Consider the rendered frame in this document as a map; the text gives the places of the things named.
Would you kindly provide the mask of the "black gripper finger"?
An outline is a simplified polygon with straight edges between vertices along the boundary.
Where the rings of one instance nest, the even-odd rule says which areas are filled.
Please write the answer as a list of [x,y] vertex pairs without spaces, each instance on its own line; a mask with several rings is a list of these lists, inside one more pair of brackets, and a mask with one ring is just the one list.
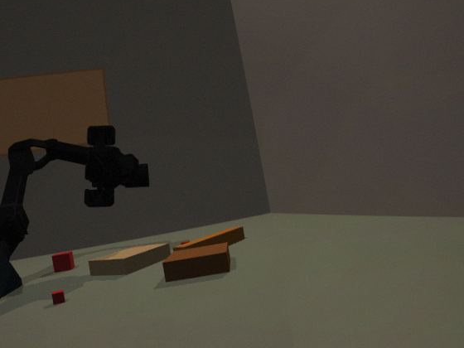
[[90,153],[95,153],[100,159],[113,159],[113,148],[110,146],[87,147],[85,150],[85,160]]
[[90,153],[85,165],[86,180],[110,180],[113,177],[113,167],[104,164],[95,153]]

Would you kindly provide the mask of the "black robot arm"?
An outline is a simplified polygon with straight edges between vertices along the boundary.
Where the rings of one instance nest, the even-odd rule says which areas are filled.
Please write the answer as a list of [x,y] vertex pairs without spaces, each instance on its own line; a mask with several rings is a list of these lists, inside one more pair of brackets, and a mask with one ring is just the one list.
[[[45,156],[35,162],[31,147],[45,148]],[[110,147],[113,148],[115,159],[113,177],[110,180],[118,179],[118,182],[113,182],[104,189],[116,188],[118,185],[128,188],[149,187],[147,163],[138,164],[138,159],[133,154],[123,155],[118,147]],[[9,147],[10,169],[0,205],[0,248],[8,261],[19,243],[25,239],[25,234],[28,234],[29,219],[22,206],[28,175],[56,159],[86,165],[86,148],[58,142],[55,138],[27,139]]]

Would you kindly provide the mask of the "orange bar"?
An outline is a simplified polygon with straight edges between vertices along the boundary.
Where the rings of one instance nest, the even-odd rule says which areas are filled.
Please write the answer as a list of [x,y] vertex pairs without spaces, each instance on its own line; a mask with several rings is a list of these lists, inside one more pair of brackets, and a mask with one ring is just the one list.
[[199,248],[199,247],[213,245],[213,244],[222,244],[226,242],[228,242],[228,246],[229,246],[231,244],[239,242],[242,239],[245,239],[244,228],[243,227],[231,228],[231,229],[222,230],[214,234],[207,235],[203,238],[196,239],[194,241],[191,241],[189,243],[186,243],[186,244],[183,244],[177,247],[175,246],[173,247],[173,251],[177,251],[181,249],[194,249],[194,248]]

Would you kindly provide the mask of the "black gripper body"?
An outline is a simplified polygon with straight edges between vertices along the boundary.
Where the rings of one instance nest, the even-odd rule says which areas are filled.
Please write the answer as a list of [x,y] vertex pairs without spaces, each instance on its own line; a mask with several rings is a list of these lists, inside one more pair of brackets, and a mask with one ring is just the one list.
[[[100,147],[104,145],[115,144],[115,129],[112,125],[109,126],[89,126],[87,132],[87,143],[90,146]],[[113,167],[115,159],[100,159],[104,164]],[[108,188],[109,184],[118,182],[113,180],[89,180],[93,183],[97,182],[97,190],[85,189],[85,204],[89,207],[110,207],[114,204],[114,188]]]

